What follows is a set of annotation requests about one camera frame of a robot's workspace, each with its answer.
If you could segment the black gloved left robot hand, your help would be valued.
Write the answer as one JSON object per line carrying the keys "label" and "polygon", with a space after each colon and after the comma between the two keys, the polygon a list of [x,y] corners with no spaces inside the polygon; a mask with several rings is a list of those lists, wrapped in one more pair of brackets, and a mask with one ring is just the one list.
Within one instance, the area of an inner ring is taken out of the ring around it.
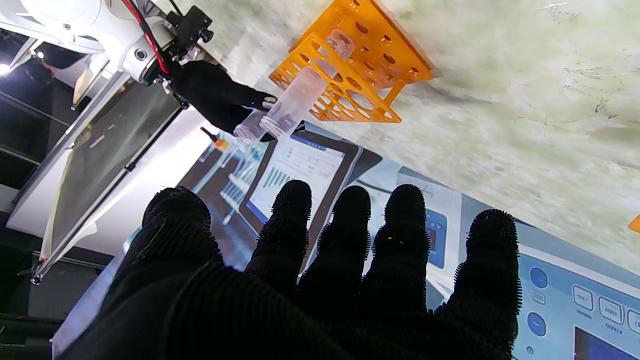
{"label": "black gloved left robot hand", "polygon": [[287,182],[243,271],[226,265],[189,189],[158,192],[96,318],[62,360],[509,360],[522,306],[513,217],[480,212],[454,292],[426,307],[422,191],[391,193],[370,239],[370,195],[347,187],[300,275],[312,192]]}

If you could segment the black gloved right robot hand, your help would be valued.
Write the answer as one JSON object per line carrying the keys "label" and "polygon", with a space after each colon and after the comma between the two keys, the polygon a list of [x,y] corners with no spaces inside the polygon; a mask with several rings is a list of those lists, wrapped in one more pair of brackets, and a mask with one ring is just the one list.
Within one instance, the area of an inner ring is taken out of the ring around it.
{"label": "black gloved right robot hand", "polygon": [[172,91],[211,123],[232,134],[254,110],[268,112],[276,96],[235,82],[219,65],[190,61],[171,71]]}

